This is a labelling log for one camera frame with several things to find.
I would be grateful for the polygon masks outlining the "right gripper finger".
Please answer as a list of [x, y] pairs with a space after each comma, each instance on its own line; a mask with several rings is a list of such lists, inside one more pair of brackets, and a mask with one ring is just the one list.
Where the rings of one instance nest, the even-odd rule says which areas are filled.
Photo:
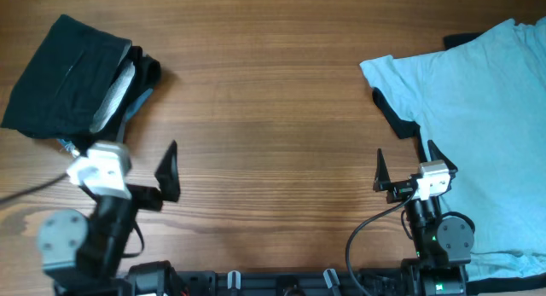
[[391, 179], [386, 167], [382, 149], [378, 148], [376, 154], [376, 170], [373, 190], [375, 192], [387, 191], [391, 187], [391, 184]]
[[428, 140], [427, 141], [427, 146], [428, 146], [428, 150], [429, 150], [429, 153], [430, 153], [430, 157], [431, 157], [431, 160], [432, 161], [436, 161], [436, 160], [442, 160], [448, 170], [449, 170], [449, 174], [451, 175], [456, 175], [458, 173], [458, 168], [457, 166], [452, 162], [450, 161], [440, 150], [439, 148], [437, 147], [437, 145], [433, 142], [433, 140]]

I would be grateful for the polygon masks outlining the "black shorts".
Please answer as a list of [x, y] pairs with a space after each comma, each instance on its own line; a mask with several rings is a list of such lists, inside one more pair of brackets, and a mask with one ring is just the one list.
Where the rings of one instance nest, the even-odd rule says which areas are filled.
[[161, 79], [142, 48], [61, 15], [12, 89], [1, 126], [35, 139], [89, 139]]

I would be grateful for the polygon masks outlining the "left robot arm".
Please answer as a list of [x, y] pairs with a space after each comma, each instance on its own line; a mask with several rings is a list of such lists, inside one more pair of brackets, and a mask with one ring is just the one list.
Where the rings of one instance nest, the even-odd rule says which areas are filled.
[[136, 295], [133, 279], [117, 275], [131, 233], [141, 230], [141, 210], [161, 211], [165, 202], [178, 201], [181, 189], [177, 143], [171, 142], [154, 176], [155, 187], [128, 184], [128, 148], [122, 143], [96, 142], [67, 168], [70, 183], [95, 203], [86, 217], [66, 209], [48, 217], [38, 233], [42, 270], [57, 295]]

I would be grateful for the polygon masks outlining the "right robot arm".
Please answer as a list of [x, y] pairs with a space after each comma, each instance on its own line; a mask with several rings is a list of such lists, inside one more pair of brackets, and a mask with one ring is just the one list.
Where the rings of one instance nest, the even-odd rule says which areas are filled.
[[386, 192], [386, 202], [404, 209], [415, 247], [415, 258], [401, 262], [400, 273], [407, 295], [465, 295], [475, 224], [459, 212], [441, 210], [440, 197], [451, 190], [458, 173], [433, 141], [427, 146], [431, 159], [419, 164], [405, 181], [390, 179], [382, 151], [377, 151], [373, 190]]

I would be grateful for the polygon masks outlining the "folded grey trousers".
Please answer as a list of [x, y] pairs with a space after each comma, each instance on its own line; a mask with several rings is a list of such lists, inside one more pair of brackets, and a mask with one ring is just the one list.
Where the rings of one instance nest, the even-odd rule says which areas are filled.
[[116, 134], [116, 139], [115, 139], [116, 142], [119, 142], [119, 143], [124, 142], [126, 124], [127, 124], [127, 120], [125, 118], [122, 118], [119, 124], [117, 134]]

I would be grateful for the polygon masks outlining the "folded blue denim garment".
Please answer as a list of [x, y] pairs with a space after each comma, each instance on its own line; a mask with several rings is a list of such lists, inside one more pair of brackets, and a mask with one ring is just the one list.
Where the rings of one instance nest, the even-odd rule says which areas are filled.
[[68, 152], [72, 157], [76, 158], [80, 156], [97, 141], [109, 141], [116, 142], [116, 134], [119, 128], [122, 118], [127, 120], [127, 124], [130, 119], [133, 118], [137, 112], [141, 109], [146, 100], [153, 94], [154, 89], [148, 88], [143, 91], [134, 100], [129, 101], [124, 110], [116, 112], [108, 121], [108, 123], [97, 133], [93, 133], [89, 139], [58, 139], [57, 142], [61, 145], [62, 149]]

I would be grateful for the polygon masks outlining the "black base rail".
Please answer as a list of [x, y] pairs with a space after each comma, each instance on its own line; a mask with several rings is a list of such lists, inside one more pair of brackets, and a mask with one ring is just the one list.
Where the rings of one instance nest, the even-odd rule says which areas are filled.
[[125, 276], [134, 295], [465, 295], [464, 276], [455, 270], [416, 272], [362, 269], [345, 272], [228, 273], [213, 271], [137, 270]]

